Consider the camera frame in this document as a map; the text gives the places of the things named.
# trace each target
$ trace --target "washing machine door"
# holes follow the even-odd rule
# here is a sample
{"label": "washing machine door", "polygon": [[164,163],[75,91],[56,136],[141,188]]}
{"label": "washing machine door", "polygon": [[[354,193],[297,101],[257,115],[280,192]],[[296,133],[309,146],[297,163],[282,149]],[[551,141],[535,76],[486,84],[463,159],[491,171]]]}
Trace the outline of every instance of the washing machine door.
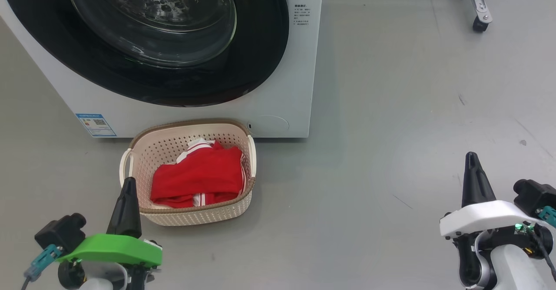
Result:
{"label": "washing machine door", "polygon": [[76,73],[143,102],[203,106],[262,84],[288,42],[286,0],[8,0]]}

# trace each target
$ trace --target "laundry basket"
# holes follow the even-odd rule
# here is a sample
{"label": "laundry basket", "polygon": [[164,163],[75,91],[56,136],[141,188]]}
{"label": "laundry basket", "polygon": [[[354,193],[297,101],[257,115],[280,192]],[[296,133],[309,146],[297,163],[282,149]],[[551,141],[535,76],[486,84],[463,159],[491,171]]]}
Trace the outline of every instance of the laundry basket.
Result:
{"label": "laundry basket", "polygon": [[[187,151],[187,143],[204,138],[217,140],[224,148],[237,146],[244,154],[245,191],[236,199],[203,207],[163,207],[151,200],[152,176],[159,166],[175,162]],[[233,120],[209,119],[175,122],[149,128],[139,134],[123,153],[119,164],[119,182],[123,185],[126,164],[128,176],[137,183],[139,212],[163,226],[184,226],[213,223],[242,215],[249,207],[257,172],[255,142],[245,126]]]}

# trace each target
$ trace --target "caster wheel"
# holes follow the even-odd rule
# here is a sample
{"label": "caster wheel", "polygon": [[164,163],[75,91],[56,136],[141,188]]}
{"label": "caster wheel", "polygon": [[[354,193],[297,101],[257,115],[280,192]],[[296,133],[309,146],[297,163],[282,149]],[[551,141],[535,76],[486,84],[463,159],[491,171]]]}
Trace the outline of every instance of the caster wheel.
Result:
{"label": "caster wheel", "polygon": [[483,23],[479,20],[479,17],[475,17],[475,21],[473,22],[473,30],[482,33],[487,30],[488,23]]}

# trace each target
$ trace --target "red clothing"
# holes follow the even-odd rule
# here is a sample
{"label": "red clothing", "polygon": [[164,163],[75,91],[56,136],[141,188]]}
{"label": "red clothing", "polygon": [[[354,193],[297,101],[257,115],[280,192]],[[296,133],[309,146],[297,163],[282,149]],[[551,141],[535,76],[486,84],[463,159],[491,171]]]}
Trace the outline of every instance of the red clothing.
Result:
{"label": "red clothing", "polygon": [[177,164],[161,165],[152,177],[151,201],[172,208],[193,207],[193,195],[205,194],[206,205],[233,200],[244,187],[242,151],[212,148],[195,150]]}

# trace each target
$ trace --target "teal connector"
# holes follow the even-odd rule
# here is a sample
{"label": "teal connector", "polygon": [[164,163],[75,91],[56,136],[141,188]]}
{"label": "teal connector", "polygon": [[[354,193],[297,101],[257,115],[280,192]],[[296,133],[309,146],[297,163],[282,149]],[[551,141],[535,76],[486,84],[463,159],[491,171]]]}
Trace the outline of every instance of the teal connector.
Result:
{"label": "teal connector", "polygon": [[40,277],[40,273],[62,255],[62,250],[61,247],[56,247],[54,244],[47,246],[46,249],[34,259],[23,276],[30,282],[35,282]]}
{"label": "teal connector", "polygon": [[540,219],[549,223],[552,227],[556,227],[556,210],[549,206],[535,211]]}

